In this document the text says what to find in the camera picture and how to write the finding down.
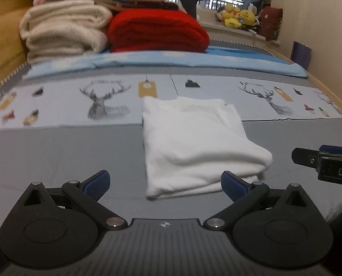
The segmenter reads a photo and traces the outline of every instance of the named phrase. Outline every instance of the blue sheet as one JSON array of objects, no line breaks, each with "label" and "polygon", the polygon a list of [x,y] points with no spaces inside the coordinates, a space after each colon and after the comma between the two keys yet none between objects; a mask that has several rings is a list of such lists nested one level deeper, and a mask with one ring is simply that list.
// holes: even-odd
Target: blue sheet
[{"label": "blue sheet", "polygon": [[223,48],[223,47],[214,47],[209,46],[205,51],[207,54],[211,55],[220,55],[220,56],[233,56],[240,58],[249,58],[249,59],[260,59],[260,60],[268,60],[277,63],[289,64],[287,61],[278,58],[276,56],[267,55],[264,53],[259,53],[255,51],[248,51],[245,49],[231,49],[231,48]]},{"label": "blue sheet", "polygon": [[298,64],[279,63],[272,60],[240,56],[213,55],[179,51],[136,51],[108,54],[92,54],[63,58],[33,65],[24,78],[35,78],[58,73],[82,71],[116,66],[186,66],[235,68],[248,71],[275,73],[305,78],[305,70]]}]

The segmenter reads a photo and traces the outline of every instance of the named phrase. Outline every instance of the gray mattress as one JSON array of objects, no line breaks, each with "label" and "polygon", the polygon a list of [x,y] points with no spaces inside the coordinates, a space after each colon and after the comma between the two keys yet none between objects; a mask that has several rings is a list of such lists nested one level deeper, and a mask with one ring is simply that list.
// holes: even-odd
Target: gray mattress
[{"label": "gray mattress", "polygon": [[[52,76],[80,78],[106,73],[187,73],[234,75],[302,86],[307,80],[231,69],[127,67]],[[26,80],[20,84],[41,82]],[[5,85],[9,89],[13,83]],[[273,154],[273,164],[259,177],[271,188],[300,183],[329,221],[342,212],[342,185],[317,180],[314,169],[291,161],[295,147],[318,149],[342,145],[342,119],[252,121],[243,123],[248,138]],[[60,187],[68,180],[85,180],[101,169],[111,175],[111,188],[100,203],[124,217],[199,218],[202,222],[231,204],[223,193],[147,200],[143,129],[141,125],[60,127],[0,131],[0,226],[17,199],[33,181]]]}]

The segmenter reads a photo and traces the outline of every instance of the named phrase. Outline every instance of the gray gripper base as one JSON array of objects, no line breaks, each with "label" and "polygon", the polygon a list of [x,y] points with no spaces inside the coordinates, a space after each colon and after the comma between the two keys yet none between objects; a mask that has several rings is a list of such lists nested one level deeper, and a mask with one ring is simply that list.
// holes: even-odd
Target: gray gripper base
[{"label": "gray gripper base", "polygon": [[330,275],[322,266],[282,271],[243,257],[220,231],[202,228],[197,219],[134,219],[124,230],[108,231],[87,257],[53,270],[30,270],[15,265],[1,275]]}]

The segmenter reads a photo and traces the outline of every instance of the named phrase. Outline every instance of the yellow plush toy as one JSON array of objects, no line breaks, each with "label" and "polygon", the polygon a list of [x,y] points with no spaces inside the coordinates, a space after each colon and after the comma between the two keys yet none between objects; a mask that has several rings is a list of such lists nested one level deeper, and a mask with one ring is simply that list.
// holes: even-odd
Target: yellow plush toy
[{"label": "yellow plush toy", "polygon": [[244,25],[254,26],[255,25],[255,15],[251,11],[241,10],[239,17],[243,20]]},{"label": "yellow plush toy", "polygon": [[225,20],[225,26],[233,29],[238,29],[242,26],[242,24],[233,18]]},{"label": "yellow plush toy", "polygon": [[223,19],[227,20],[233,17],[233,14],[227,12],[227,11],[221,11]]},{"label": "yellow plush toy", "polygon": [[226,10],[228,13],[233,12],[234,8],[235,8],[235,7],[234,7],[232,4],[226,4],[226,5],[225,5],[225,10]]}]

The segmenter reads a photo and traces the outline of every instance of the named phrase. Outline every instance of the brown pillow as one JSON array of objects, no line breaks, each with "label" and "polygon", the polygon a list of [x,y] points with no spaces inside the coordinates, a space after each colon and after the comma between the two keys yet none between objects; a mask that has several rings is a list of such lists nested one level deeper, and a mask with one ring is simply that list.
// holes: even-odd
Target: brown pillow
[{"label": "brown pillow", "polygon": [[283,13],[282,8],[264,7],[259,14],[262,27],[258,34],[264,36],[267,40],[277,40]]}]

